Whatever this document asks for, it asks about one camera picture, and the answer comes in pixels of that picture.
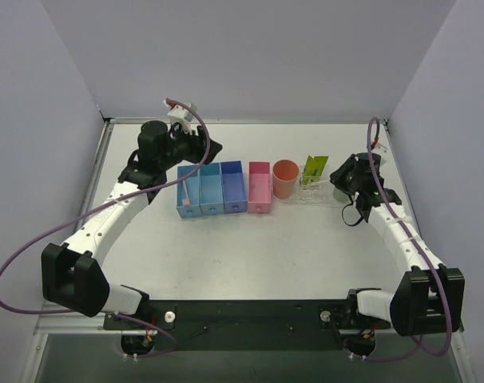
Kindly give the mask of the white pink toothbrush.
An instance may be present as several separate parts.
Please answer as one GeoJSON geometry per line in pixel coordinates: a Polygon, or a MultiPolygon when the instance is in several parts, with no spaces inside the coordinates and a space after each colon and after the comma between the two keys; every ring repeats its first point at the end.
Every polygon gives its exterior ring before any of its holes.
{"type": "Polygon", "coordinates": [[[184,193],[184,198],[182,199],[182,204],[184,207],[189,207],[191,205],[190,198],[189,198],[189,193],[188,193],[188,187],[187,183],[185,180],[182,181],[182,190],[184,193]]]}

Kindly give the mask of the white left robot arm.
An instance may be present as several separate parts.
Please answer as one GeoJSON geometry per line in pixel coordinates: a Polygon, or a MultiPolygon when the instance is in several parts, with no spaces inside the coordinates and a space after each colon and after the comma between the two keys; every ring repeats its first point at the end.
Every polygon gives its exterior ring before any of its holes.
{"type": "Polygon", "coordinates": [[[222,145],[208,140],[204,128],[186,133],[180,124],[151,120],[141,126],[137,149],[105,200],[107,208],[91,217],[62,244],[48,244],[41,256],[45,300],[87,317],[121,314],[133,328],[145,326],[149,296],[108,282],[102,264],[132,219],[149,206],[166,183],[166,172],[182,161],[209,164],[222,145]]]}

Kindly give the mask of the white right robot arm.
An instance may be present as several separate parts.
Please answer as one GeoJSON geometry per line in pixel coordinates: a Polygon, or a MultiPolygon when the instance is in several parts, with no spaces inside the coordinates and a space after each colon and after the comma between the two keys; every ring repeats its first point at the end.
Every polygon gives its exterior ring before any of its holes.
{"type": "Polygon", "coordinates": [[[383,186],[380,163],[378,154],[352,154],[330,175],[335,189],[349,197],[361,220],[381,236],[403,274],[393,293],[356,290],[357,313],[389,322],[402,336],[457,331],[464,276],[428,249],[398,194],[383,186]]]}

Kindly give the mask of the green plastic cup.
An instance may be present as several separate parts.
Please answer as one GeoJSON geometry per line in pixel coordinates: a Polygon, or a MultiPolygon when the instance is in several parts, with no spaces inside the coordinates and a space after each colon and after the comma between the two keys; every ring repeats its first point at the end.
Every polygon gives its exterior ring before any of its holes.
{"type": "Polygon", "coordinates": [[[337,188],[333,190],[333,197],[340,203],[345,203],[348,201],[348,197],[337,188]]]}

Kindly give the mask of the yellow green toothpaste tube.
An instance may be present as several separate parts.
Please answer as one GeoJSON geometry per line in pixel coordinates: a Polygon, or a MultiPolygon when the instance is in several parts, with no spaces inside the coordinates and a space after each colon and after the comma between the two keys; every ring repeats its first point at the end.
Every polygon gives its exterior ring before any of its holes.
{"type": "Polygon", "coordinates": [[[315,182],[316,161],[312,156],[308,156],[300,178],[300,185],[302,187],[308,186],[311,182],[315,182]]]}
{"type": "Polygon", "coordinates": [[[318,183],[325,166],[328,162],[329,156],[314,156],[312,158],[312,165],[311,165],[311,175],[310,175],[310,183],[318,183]]]}

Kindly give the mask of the orange plastic cup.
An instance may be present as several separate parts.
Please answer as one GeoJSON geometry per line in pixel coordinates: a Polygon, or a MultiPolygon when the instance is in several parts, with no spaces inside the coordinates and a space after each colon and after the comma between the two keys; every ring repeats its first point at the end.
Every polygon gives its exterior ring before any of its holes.
{"type": "Polygon", "coordinates": [[[272,188],[277,199],[291,196],[299,177],[299,166],[291,160],[279,160],[272,168],[272,188]]]}

